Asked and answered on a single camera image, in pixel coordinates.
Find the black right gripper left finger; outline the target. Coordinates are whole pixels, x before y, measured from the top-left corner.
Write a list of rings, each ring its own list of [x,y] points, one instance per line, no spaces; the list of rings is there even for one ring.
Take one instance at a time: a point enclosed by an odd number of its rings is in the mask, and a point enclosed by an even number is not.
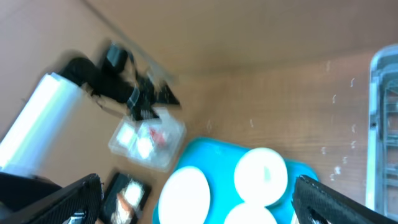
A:
[[[96,223],[100,177],[89,174],[61,187],[44,179],[1,174],[1,223]]]

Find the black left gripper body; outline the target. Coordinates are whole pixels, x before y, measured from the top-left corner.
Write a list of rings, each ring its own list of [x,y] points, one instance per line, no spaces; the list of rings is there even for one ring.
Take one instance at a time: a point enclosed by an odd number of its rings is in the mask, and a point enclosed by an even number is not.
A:
[[[121,74],[127,62],[131,62],[134,83],[129,83]],[[124,103],[134,121],[158,119],[155,104],[180,106],[180,101],[165,82],[156,86],[149,76],[141,75],[131,51],[118,44],[111,44],[99,64],[105,80],[99,94],[118,103]]]

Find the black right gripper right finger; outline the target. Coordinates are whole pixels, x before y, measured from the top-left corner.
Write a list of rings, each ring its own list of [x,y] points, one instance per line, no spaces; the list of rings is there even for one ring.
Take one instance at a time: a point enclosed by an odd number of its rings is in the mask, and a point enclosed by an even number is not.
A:
[[[296,178],[292,205],[300,224],[395,224],[307,175]]]

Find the white tissue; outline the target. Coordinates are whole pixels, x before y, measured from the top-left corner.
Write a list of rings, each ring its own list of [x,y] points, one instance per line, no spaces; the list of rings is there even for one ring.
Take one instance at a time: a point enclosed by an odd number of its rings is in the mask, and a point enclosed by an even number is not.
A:
[[[123,123],[116,135],[117,143],[125,148],[131,157],[148,159],[155,146],[148,134],[140,133],[133,126]]]

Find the red snack wrapper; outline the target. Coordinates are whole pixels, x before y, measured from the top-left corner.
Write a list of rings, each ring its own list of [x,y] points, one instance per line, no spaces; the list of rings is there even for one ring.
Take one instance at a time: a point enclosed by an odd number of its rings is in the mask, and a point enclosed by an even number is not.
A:
[[[154,128],[149,128],[150,137],[156,146],[163,147],[167,142],[167,135],[163,130],[158,130]]]

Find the white saucer bowl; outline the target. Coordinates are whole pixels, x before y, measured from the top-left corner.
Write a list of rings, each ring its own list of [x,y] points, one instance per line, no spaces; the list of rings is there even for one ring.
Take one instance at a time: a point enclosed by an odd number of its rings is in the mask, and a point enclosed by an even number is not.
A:
[[[275,204],[288,186],[284,159],[270,148],[251,149],[236,164],[234,186],[244,202],[262,207]]]

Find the small white plate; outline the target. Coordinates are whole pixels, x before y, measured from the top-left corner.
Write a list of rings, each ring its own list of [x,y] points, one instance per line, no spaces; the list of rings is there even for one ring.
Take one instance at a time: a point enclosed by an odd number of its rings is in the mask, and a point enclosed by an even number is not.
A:
[[[241,203],[227,214],[224,224],[277,224],[277,221],[267,208]]]

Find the large white plate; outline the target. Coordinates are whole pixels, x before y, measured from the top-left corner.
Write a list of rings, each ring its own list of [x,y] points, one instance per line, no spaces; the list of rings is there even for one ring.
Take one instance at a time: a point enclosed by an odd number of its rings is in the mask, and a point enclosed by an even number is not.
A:
[[[158,203],[161,224],[203,224],[210,209],[211,194],[204,173],[197,167],[176,170],[166,181]]]

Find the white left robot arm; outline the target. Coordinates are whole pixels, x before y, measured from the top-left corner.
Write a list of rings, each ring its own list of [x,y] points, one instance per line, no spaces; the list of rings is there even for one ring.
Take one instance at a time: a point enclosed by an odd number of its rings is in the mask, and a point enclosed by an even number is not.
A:
[[[135,64],[132,52],[111,43],[98,63],[86,57],[72,58],[59,72],[39,81],[27,104],[1,141],[1,170],[21,181],[1,181],[1,202],[19,210],[47,195],[36,190],[29,177],[44,159],[70,113],[89,93],[94,101],[109,98],[126,106],[117,116],[120,123],[109,140],[113,154],[158,170],[168,170],[185,136],[185,125],[167,111],[179,100],[166,82],[155,84],[151,69],[132,71],[134,82],[123,78],[127,63]]]

